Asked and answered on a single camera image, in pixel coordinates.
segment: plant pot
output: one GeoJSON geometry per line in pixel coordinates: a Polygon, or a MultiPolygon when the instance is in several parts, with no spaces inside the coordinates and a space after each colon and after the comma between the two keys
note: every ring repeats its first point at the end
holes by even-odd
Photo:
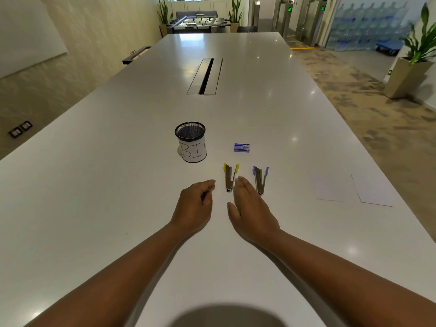
{"type": "Polygon", "coordinates": [[[405,98],[408,93],[419,86],[433,62],[409,64],[410,62],[404,58],[397,60],[383,91],[388,98],[405,98]]]}
{"type": "Polygon", "coordinates": [[[161,30],[161,36],[164,38],[168,34],[166,31],[166,24],[159,25],[159,29],[161,30]]]}
{"type": "Polygon", "coordinates": [[[238,31],[239,23],[232,23],[230,25],[230,33],[236,33],[238,31]]]}

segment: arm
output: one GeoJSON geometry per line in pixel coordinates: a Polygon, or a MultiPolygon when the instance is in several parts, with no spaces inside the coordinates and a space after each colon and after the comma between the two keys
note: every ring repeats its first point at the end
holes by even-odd
{"type": "Polygon", "coordinates": [[[28,327],[123,326],[172,251],[210,219],[215,180],[184,189],[171,221],[33,319],[28,327]]]}
{"type": "Polygon", "coordinates": [[[436,304],[280,229],[254,187],[235,181],[228,213],[235,230],[264,248],[306,282],[353,326],[434,326],[436,304]]]}

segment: mesh pen holder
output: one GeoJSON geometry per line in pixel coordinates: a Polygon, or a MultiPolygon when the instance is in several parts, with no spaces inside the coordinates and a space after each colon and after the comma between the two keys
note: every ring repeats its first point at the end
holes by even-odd
{"type": "Polygon", "coordinates": [[[206,158],[204,134],[206,127],[196,121],[180,124],[174,131],[179,139],[182,158],[188,163],[198,163],[206,158]]]}

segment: snake plant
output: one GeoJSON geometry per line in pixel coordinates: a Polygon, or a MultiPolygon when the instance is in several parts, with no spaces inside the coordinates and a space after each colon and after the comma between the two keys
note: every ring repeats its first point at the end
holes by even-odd
{"type": "Polygon", "coordinates": [[[241,22],[243,12],[239,13],[239,7],[241,6],[241,0],[232,0],[232,12],[228,11],[228,16],[231,23],[241,22]]]}
{"type": "MultiPolygon", "coordinates": [[[[168,6],[166,5],[165,0],[163,0],[163,3],[159,0],[159,10],[156,11],[161,24],[168,24],[168,6]]],[[[174,14],[171,13],[170,21],[173,19],[173,16],[174,14]]]]}
{"type": "Polygon", "coordinates": [[[429,23],[429,8],[427,3],[424,3],[421,10],[422,20],[422,38],[418,41],[416,38],[415,25],[411,24],[411,37],[402,38],[404,44],[410,48],[410,51],[405,57],[410,61],[410,65],[427,61],[428,58],[436,56],[432,54],[436,50],[436,22],[427,31],[429,23]]]}

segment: potted plant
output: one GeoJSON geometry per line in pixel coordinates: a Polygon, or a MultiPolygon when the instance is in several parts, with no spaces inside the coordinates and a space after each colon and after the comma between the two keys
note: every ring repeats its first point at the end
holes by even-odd
{"type": "Polygon", "coordinates": [[[429,8],[424,3],[421,10],[422,38],[418,41],[415,25],[411,25],[411,36],[402,38],[404,44],[410,48],[406,57],[399,57],[384,89],[389,98],[404,98],[407,93],[416,88],[420,79],[433,65],[429,58],[436,56],[436,23],[427,31],[429,22],[429,8]]]}
{"type": "MultiPolygon", "coordinates": [[[[161,0],[159,0],[159,10],[157,11],[157,15],[159,16],[159,20],[161,21],[161,24],[159,25],[159,29],[161,30],[162,37],[166,36],[166,25],[168,24],[168,6],[165,3],[165,0],[163,0],[163,3],[161,0]]],[[[171,13],[170,21],[173,19],[174,14],[171,13]]]]}
{"type": "Polygon", "coordinates": [[[239,12],[239,7],[241,6],[241,0],[232,0],[232,12],[228,11],[228,16],[230,22],[232,23],[230,27],[231,33],[236,33],[239,27],[239,23],[241,22],[241,18],[243,16],[243,12],[239,12]]]}

